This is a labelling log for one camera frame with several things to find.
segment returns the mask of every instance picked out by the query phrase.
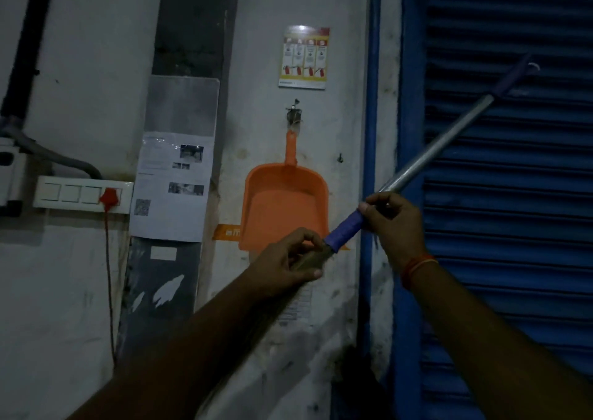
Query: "red wire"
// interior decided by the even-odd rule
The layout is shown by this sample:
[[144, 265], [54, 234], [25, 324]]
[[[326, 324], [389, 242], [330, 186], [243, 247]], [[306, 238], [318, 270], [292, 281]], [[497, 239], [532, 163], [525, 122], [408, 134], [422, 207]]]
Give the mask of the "red wire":
[[109, 264], [109, 224], [107, 219], [108, 213], [105, 211], [105, 256], [107, 259], [107, 293], [109, 295], [109, 345], [111, 345], [111, 358], [113, 360], [113, 368], [115, 369], [115, 342], [113, 340], [113, 300], [111, 298], [111, 265]]

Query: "orange sticker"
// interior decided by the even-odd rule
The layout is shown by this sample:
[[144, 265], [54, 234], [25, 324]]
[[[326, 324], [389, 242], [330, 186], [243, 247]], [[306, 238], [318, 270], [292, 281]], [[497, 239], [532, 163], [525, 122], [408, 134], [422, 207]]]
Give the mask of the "orange sticker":
[[[212, 235], [213, 240], [226, 240], [229, 242], [239, 242], [241, 237], [241, 227], [239, 225], [218, 224]], [[350, 250], [345, 245], [340, 250]]]

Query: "red plug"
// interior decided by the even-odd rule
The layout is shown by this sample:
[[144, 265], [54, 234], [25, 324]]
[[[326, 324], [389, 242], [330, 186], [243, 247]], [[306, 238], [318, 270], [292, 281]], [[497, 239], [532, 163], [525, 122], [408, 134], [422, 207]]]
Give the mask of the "red plug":
[[99, 201], [103, 203], [103, 207], [105, 207], [105, 212], [108, 212], [112, 207], [116, 206], [119, 203], [119, 199], [117, 198], [117, 192], [112, 187], [108, 187], [105, 189], [103, 195], [99, 197]]

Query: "hand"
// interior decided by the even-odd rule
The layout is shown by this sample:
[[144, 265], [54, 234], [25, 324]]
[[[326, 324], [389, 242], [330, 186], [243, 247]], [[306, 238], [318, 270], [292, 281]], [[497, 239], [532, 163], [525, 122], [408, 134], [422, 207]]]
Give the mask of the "hand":
[[315, 231], [299, 228], [280, 241], [269, 244], [239, 277], [259, 300], [321, 278], [322, 271], [307, 269], [291, 272], [289, 267], [304, 253], [320, 250], [322, 238]]
[[392, 192], [369, 195], [366, 203], [358, 205], [358, 210], [379, 236], [394, 270], [401, 272], [410, 259], [427, 253], [422, 214], [401, 195]]

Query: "blue metal frame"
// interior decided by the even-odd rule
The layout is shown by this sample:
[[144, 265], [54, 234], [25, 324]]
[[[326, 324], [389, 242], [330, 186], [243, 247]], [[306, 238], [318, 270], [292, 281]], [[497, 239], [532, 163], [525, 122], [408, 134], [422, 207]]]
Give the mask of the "blue metal frame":
[[[402, 5], [398, 168], [422, 150], [425, 111], [425, 0], [402, 0]], [[419, 207], [422, 207], [422, 180], [422, 175], [416, 177], [403, 191], [403, 195]], [[420, 370], [422, 315], [414, 297], [397, 279], [393, 300], [392, 369], [389, 372], [393, 378], [393, 400], [399, 419], [416, 420], [420, 418], [422, 409]]]
[[[362, 196], [375, 191], [376, 102], [379, 80], [379, 38], [381, 0], [369, 1], [369, 37], [367, 56], [367, 106], [365, 111], [365, 149], [362, 173]], [[371, 274], [372, 234], [362, 231], [360, 238], [360, 277], [358, 282], [358, 329], [356, 347], [363, 359], [371, 352]]]

